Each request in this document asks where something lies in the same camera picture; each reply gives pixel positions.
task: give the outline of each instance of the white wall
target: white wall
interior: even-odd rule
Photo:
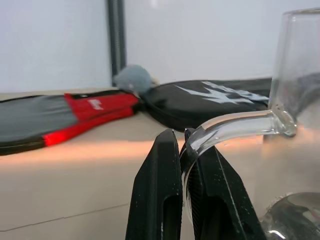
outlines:
[[[111,85],[105,0],[0,0],[0,92]]]
[[[271,76],[283,12],[319,0],[125,0],[127,60],[161,83]]]

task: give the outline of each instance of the black pole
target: black pole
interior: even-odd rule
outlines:
[[[106,0],[112,76],[127,65],[124,0]]]

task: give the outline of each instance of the clear glass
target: clear glass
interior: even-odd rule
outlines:
[[[319,97],[320,9],[288,12],[283,15],[269,110],[213,118],[198,127],[188,140],[200,156],[227,139],[265,135],[253,204],[271,239],[315,239],[308,233],[304,238],[297,238],[300,235],[296,232],[281,233],[282,228],[274,224],[270,211],[270,205],[275,206],[281,199],[311,209],[306,215],[313,219],[307,222],[315,226],[313,234],[320,237]],[[189,211],[187,184],[192,164],[182,170]],[[315,194],[306,196],[302,192]],[[288,197],[290,193],[299,194]]]

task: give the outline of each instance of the gray pom-pom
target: gray pom-pom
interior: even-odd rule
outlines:
[[[153,79],[147,70],[139,65],[129,65],[114,77],[119,89],[144,94],[153,87]]]

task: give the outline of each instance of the curved glass tube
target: curved glass tube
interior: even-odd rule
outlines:
[[[191,146],[197,157],[188,159],[190,162],[185,162],[185,168],[182,169],[184,200],[190,219],[192,218],[191,201],[187,184],[196,159],[212,146],[237,137],[279,133],[293,136],[296,133],[294,121],[285,111],[279,115],[282,117],[278,117],[271,109],[226,114],[208,120],[195,130],[186,144]]]

